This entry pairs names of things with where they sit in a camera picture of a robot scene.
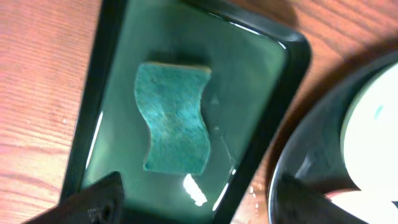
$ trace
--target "wavy-shaped sponge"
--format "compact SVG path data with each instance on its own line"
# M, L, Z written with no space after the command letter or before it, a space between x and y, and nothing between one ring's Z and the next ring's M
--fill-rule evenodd
M207 67L140 64L134 94L150 131L144 170L200 175L210 156L210 140L200 114Z

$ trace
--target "black tray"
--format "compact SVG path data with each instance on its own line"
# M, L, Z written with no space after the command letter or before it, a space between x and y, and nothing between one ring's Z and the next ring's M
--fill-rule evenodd
M61 202L82 190L91 143L96 135L97 121L100 116L102 118L101 108L106 96L106 88L109 85L112 68L117 62L115 55L123 37L124 24L127 23L125 18L129 15L128 10L130 8L128 4L132 4L131 2L133 1L128 2L103 1L80 113L63 183ZM181 1L174 0L164 0L162 4L164 2L183 4ZM223 21L227 24L232 24L241 29L239 32L256 33L256 35L279 44L285 55L283 69L278 74L274 87L270 90L269 98L264 103L264 109L258 117L258 122L253 129L249 142L245 146L244 152L237 159L236 169L233 169L232 174L229 175L229 187L225 187L226 191L223 197L220 197L222 200L219 206L216 210L213 209L215 212L210 220L192 220L193 223L229 223L308 68L311 57L310 47L303 35L262 16L240 9L233 4L216 0L185 2L187 3L184 4L191 4L191 7L194 7L200 13L212 17L215 22ZM160 54L156 55L155 58L162 59L165 57ZM206 91L203 94L203 98L206 98ZM202 109L206 109L205 103L203 103L202 107ZM125 182L128 177L124 177L123 172L121 174L122 180ZM134 223L167 223L167 220L171 220L170 222L173 223L176 222L173 218L165 218L159 214L139 209L125 209L122 220L125 223L131 223L132 221Z
M362 67L334 87L300 122L285 145L272 176L268 196L269 223L286 223L289 219L280 208L281 193L278 192L278 185L285 175L294 177L315 195L357 189L341 156L343 120L365 83L397 61L398 52L393 52Z

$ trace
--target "brown wooden surface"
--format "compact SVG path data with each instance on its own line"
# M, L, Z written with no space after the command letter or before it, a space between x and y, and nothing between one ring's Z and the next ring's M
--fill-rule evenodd
M264 192L286 139L349 71L398 49L398 1L233 2L299 30L313 50L307 76L234 219L267 223ZM99 6L99 0L1 0L0 223L23 222L58 201Z

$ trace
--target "sponge edge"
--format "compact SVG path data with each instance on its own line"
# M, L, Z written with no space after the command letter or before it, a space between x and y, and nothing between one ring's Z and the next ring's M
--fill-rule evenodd
M140 64L136 103L150 132L144 170L200 175L210 156L210 140L200 114L208 67Z

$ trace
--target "green sponge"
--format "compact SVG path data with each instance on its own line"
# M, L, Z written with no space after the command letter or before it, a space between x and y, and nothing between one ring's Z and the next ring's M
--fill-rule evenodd
M210 155L210 140L200 114L207 67L140 64L134 94L150 131L144 170L200 175Z

